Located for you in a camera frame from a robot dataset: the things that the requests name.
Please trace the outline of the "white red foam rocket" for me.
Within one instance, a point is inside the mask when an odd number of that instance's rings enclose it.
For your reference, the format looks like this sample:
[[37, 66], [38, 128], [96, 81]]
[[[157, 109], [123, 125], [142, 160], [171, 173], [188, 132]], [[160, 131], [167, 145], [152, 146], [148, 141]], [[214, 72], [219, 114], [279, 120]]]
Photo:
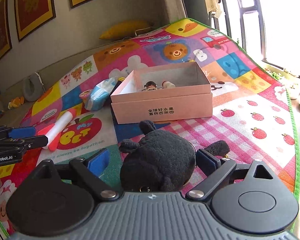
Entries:
[[44, 150], [53, 152], [57, 149], [61, 132], [66, 128], [68, 123], [76, 117], [76, 115], [76, 110], [70, 109], [66, 111], [54, 124], [41, 129], [37, 133], [37, 135], [45, 135], [48, 139], [47, 145], [43, 147]]

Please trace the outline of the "black plush toy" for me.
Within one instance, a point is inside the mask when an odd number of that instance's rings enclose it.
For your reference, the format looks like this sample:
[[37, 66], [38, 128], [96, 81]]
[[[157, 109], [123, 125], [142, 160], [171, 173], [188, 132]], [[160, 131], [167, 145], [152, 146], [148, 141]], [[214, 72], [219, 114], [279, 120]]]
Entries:
[[179, 191], [196, 167], [196, 152], [186, 139], [156, 129], [150, 120], [139, 122], [144, 137], [139, 142], [121, 141], [126, 154], [120, 170], [121, 187], [130, 192]]

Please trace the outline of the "blue tissue pack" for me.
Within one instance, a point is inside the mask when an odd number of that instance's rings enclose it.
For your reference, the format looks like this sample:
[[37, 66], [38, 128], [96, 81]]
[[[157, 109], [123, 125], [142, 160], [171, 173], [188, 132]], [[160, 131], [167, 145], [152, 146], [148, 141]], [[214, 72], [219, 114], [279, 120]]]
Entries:
[[98, 111], [103, 106], [106, 100], [109, 98], [110, 93], [113, 91], [119, 78], [111, 77], [98, 83], [91, 91], [87, 102], [85, 103], [85, 109], [88, 111]]

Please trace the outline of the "pink lid yellow cup toy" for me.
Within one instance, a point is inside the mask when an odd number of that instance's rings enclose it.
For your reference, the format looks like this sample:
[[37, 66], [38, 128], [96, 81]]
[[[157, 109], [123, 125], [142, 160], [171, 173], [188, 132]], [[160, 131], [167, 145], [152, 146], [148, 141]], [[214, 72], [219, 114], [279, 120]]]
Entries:
[[90, 99], [91, 95], [91, 89], [83, 91], [81, 94], [79, 94], [79, 98], [83, 101], [83, 104], [86, 105], [88, 103], [88, 100]]

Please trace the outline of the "orange plush toy on sofa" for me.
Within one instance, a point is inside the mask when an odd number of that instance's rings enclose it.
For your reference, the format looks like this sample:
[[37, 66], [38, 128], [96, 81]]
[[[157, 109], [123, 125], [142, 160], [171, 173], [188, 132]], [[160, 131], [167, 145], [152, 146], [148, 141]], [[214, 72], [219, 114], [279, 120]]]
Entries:
[[8, 108], [9, 110], [14, 109], [14, 108], [18, 108], [18, 107], [20, 107], [21, 105], [23, 105], [24, 102], [25, 102], [25, 98], [24, 98], [23, 96], [21, 96], [21, 97], [16, 97], [16, 98], [12, 99], [12, 100], [8, 103], [7, 108]]

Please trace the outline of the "grey neck pillow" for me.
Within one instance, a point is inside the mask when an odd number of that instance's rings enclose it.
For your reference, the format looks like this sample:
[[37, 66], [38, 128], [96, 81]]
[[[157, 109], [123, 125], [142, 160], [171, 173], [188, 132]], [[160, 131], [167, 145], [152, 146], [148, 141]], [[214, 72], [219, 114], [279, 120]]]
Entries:
[[37, 101], [44, 93], [44, 84], [38, 72], [35, 72], [23, 79], [23, 96], [26, 101]]

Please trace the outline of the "colourful cartoon play mat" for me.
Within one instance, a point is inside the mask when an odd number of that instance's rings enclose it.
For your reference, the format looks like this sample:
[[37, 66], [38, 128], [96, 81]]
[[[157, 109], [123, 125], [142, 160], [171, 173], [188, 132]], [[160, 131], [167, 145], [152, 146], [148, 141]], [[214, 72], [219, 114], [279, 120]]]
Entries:
[[240, 163], [263, 160], [298, 196], [300, 154], [291, 102], [279, 81], [233, 40], [183, 19], [87, 57], [56, 73], [51, 86], [18, 121], [41, 130], [67, 110], [77, 116], [61, 132], [54, 152], [27, 152], [20, 163], [0, 167], [0, 233], [13, 232], [5, 209], [11, 194], [43, 159], [55, 163], [108, 148], [102, 178], [120, 182], [123, 139], [138, 141], [138, 123], [151, 119], [195, 148], [224, 140]]

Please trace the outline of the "pink cardboard box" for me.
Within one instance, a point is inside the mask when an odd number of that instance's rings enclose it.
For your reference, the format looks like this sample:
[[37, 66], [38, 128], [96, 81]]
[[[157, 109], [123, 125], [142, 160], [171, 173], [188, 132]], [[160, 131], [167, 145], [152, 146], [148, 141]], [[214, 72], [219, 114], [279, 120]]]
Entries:
[[[143, 91], [148, 81], [175, 88]], [[175, 63], [132, 71], [111, 95], [118, 124], [142, 120], [173, 121], [212, 116], [210, 82], [197, 62]]]

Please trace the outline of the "white bottle toy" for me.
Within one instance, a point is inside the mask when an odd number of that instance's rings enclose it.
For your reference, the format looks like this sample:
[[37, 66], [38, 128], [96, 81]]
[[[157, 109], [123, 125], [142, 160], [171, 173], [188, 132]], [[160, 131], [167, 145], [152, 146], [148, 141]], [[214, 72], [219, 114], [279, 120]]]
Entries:
[[171, 83], [170, 81], [163, 81], [162, 88], [163, 89], [175, 88], [175, 84]]

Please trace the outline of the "small figurine in box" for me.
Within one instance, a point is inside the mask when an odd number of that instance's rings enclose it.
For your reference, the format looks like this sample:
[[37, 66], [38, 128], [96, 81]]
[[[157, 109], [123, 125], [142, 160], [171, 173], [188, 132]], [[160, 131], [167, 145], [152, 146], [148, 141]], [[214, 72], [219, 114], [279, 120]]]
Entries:
[[143, 91], [151, 91], [151, 90], [159, 90], [162, 89], [159, 85], [157, 85], [154, 81], [148, 81], [143, 86]]

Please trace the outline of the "gold framed picture middle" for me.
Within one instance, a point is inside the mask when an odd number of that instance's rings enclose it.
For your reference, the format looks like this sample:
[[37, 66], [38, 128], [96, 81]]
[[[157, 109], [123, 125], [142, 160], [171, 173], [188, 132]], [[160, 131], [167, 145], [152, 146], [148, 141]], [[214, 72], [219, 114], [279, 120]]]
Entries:
[[56, 17], [54, 0], [14, 0], [18, 40]]

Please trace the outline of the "yellow cushion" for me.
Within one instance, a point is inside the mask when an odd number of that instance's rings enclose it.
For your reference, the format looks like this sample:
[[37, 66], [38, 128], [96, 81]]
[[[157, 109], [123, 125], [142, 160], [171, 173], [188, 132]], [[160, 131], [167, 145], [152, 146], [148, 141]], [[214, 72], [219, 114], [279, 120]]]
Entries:
[[152, 29], [153, 23], [146, 20], [127, 20], [113, 25], [104, 31], [99, 39], [121, 40], [127, 37], [135, 37], [136, 33]]

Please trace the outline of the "grey curtain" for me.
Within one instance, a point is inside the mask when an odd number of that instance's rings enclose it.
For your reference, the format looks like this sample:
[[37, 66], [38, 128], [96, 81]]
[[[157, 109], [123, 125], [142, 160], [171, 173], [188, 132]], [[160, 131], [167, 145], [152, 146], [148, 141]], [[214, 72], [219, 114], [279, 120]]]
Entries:
[[210, 26], [205, 0], [182, 0], [188, 18]]

